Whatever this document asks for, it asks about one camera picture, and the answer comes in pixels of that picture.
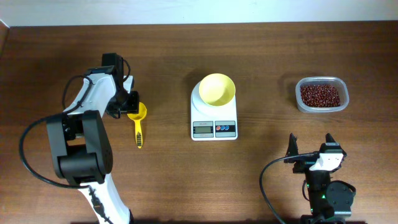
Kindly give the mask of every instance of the yellow spoon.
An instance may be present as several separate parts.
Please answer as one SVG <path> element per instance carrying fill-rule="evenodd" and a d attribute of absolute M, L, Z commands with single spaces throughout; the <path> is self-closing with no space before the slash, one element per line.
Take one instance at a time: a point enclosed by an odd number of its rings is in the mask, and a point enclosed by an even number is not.
<path fill-rule="evenodd" d="M 142 131 L 141 131 L 141 120 L 144 119 L 147 116 L 147 108 L 143 103 L 139 103 L 139 110 L 138 114 L 127 114 L 130 119 L 134 121 L 136 124 L 136 143 L 138 148 L 140 149 L 142 145 L 144 144 L 144 138 L 142 136 Z"/>

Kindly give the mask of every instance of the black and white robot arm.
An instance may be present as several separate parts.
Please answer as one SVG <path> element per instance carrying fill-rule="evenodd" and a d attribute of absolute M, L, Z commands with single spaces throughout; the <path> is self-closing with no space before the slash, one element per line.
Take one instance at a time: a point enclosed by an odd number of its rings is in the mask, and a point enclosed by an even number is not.
<path fill-rule="evenodd" d="M 78 190 L 100 223 L 132 223 L 132 214 L 111 177 L 113 155 L 102 116 L 105 112 L 115 118 L 138 112 L 138 93 L 131 91 L 134 78 L 124 78 L 120 56 L 104 54 L 103 66 L 89 69 L 83 80 L 79 94 L 65 111 L 77 104 L 80 107 L 47 121 L 55 173 L 70 185 L 89 186 Z M 85 144 L 70 144 L 76 138 L 84 138 Z"/>

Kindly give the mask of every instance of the scale control panel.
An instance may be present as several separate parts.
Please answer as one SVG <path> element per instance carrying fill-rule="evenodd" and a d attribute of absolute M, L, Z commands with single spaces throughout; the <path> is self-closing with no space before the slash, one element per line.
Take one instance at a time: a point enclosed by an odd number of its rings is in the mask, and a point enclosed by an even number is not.
<path fill-rule="evenodd" d="M 235 121 L 194 121 L 194 138 L 233 138 L 236 137 Z"/>

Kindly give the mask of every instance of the digital kitchen scale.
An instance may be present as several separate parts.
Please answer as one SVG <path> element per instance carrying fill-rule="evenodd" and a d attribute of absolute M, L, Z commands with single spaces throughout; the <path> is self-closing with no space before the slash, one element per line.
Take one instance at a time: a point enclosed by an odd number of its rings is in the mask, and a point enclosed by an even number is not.
<path fill-rule="evenodd" d="M 194 141 L 235 140 L 238 137 L 235 95 L 223 106 L 205 103 L 199 82 L 191 94 L 191 138 Z"/>

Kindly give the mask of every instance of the wooden tabletop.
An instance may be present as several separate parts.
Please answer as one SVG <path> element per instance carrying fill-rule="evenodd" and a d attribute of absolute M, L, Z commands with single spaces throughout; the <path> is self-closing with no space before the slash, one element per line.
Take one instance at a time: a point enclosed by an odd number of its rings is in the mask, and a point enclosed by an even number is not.
<path fill-rule="evenodd" d="M 259 190 L 261 169 L 285 155 L 289 134 L 299 152 L 319 150 L 331 133 L 347 152 L 333 180 L 357 188 L 350 220 L 395 223 L 398 213 L 398 22 L 313 22 L 169 26 L 12 27 L 0 59 L 0 223 L 92 222 L 77 190 L 34 178 L 17 152 L 31 122 L 61 112 L 74 75 L 116 52 L 131 65 L 135 90 L 148 109 L 144 147 L 126 116 L 103 121 L 113 148 L 112 176 L 139 220 L 233 222 L 274 220 Z M 224 73 L 236 85 L 239 137 L 190 137 L 190 94 L 205 75 Z M 297 109 L 304 77 L 344 80 L 341 112 Z M 81 87 L 73 83 L 70 103 Z M 25 143 L 31 166 L 54 180 L 47 131 Z M 264 185 L 284 218 L 310 214 L 303 174 L 276 164 Z"/>

